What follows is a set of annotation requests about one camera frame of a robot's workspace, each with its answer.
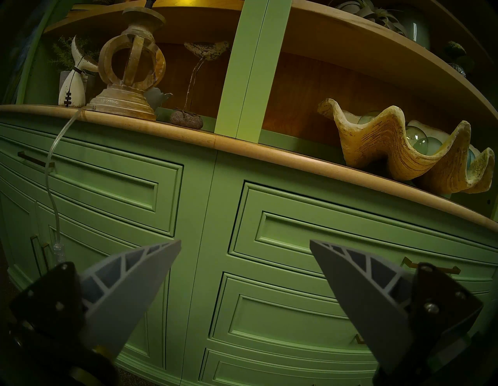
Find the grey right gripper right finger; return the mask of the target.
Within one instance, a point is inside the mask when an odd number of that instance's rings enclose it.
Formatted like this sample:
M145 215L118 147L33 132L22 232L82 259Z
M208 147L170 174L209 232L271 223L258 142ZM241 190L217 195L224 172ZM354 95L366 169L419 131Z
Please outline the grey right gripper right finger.
M385 258L311 239L341 308L377 360L376 375L434 375L469 346L483 303L431 263Z

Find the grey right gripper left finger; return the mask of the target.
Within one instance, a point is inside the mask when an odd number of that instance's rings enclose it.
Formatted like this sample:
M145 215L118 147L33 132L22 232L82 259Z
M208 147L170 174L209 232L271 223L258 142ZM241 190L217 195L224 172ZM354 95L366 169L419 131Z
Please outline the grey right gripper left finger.
M181 248L181 240L138 247L83 272L71 261L60 263L11 302L14 341L55 358L115 358Z

